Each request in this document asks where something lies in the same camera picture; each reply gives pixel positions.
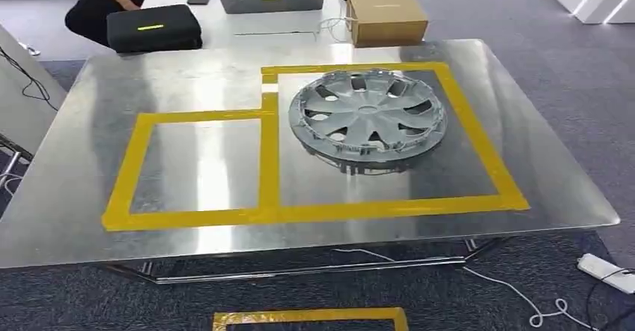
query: hubcap center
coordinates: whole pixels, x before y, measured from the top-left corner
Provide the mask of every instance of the hubcap center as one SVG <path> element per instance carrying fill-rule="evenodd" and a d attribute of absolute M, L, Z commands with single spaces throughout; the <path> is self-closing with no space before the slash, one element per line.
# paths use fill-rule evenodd
<path fill-rule="evenodd" d="M 372 105 L 364 105 L 357 109 L 357 111 L 361 114 L 372 114 L 377 111 L 377 107 Z"/>

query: black case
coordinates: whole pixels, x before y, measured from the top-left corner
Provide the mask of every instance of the black case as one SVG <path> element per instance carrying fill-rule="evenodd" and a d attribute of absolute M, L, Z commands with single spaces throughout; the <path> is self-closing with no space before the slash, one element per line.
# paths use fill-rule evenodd
<path fill-rule="evenodd" d="M 108 43 L 120 53 L 192 50 L 203 46 L 201 25 L 184 4 L 108 15 Z"/>

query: yellow tape square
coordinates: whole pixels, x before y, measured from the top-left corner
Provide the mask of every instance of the yellow tape square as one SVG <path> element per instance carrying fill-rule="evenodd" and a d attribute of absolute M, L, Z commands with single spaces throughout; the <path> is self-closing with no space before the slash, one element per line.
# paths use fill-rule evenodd
<path fill-rule="evenodd" d="M 434 71 L 448 97 L 472 147 L 481 160 L 497 194 L 427 198 L 421 200 L 370 201 L 357 204 L 283 206 L 280 204 L 278 76 L 290 73 L 328 73 L 335 70 L 380 68 L 402 71 Z M 324 222 L 343 219 L 369 219 L 473 213 L 501 210 L 526 210 L 529 203 L 514 182 L 505 163 L 452 77 L 450 68 L 440 62 L 392 64 L 303 65 L 262 68 L 262 106 L 260 109 L 209 112 L 139 114 L 130 137 L 124 161 L 102 216 L 108 231 L 191 228 L 213 225 L 248 225 L 286 222 Z M 238 210 L 173 211 L 130 213 L 137 179 L 154 124 L 197 121 L 260 119 L 260 187 L 258 207 Z"/>
<path fill-rule="evenodd" d="M 401 307 L 217 313 L 212 331 L 227 331 L 229 325 L 346 320 L 392 320 L 395 331 L 408 331 L 406 314 Z"/>

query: brown box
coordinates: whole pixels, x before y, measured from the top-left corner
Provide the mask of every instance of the brown box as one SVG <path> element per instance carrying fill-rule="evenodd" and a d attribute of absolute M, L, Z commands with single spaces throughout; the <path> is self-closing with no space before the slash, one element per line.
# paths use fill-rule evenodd
<path fill-rule="evenodd" d="M 428 18 L 417 0 L 348 0 L 347 15 L 355 46 L 421 43 Z"/>

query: hand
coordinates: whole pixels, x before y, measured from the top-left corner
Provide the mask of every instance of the hand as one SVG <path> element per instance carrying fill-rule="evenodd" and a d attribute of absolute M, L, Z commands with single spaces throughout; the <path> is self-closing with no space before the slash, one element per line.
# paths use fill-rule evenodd
<path fill-rule="evenodd" d="M 124 10 L 127 11 L 132 11 L 132 10 L 139 10 L 141 9 L 140 7 L 137 6 L 137 4 L 133 3 L 133 2 L 127 2 L 121 5 Z"/>

